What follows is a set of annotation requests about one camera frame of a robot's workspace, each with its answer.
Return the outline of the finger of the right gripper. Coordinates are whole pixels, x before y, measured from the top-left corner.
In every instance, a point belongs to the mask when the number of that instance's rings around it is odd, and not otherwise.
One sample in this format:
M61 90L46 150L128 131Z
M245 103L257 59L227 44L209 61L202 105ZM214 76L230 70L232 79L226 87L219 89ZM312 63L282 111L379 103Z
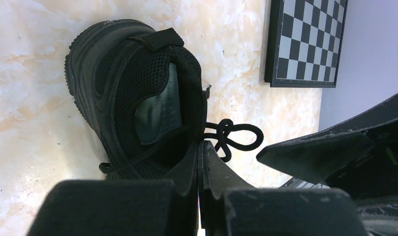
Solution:
M257 160L354 199L398 195L398 93L328 129L267 146Z

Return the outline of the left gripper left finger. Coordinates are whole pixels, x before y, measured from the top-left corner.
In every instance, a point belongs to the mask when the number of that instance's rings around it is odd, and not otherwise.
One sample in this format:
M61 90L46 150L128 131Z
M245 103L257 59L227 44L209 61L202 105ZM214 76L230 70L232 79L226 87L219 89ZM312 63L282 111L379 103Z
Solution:
M195 236L198 144L160 180L67 180L47 194L30 236Z

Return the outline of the black shoe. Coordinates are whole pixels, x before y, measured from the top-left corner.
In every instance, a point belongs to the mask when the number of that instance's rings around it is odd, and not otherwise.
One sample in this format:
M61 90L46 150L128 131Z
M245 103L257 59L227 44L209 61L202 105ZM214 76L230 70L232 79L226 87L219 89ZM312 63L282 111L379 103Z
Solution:
M107 180L160 179L188 149L216 140L223 162L231 148L251 151L264 139L260 128L228 118L207 122L209 88L201 66L173 28L121 19L96 23L71 43L64 73L69 93L95 131L107 162Z

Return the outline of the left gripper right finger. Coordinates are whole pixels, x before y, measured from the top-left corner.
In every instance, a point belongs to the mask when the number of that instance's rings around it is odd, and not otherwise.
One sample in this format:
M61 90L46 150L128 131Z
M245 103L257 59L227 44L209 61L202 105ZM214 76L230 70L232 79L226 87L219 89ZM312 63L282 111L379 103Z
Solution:
M255 188L198 148L201 226L208 236L365 236L350 196L340 189Z

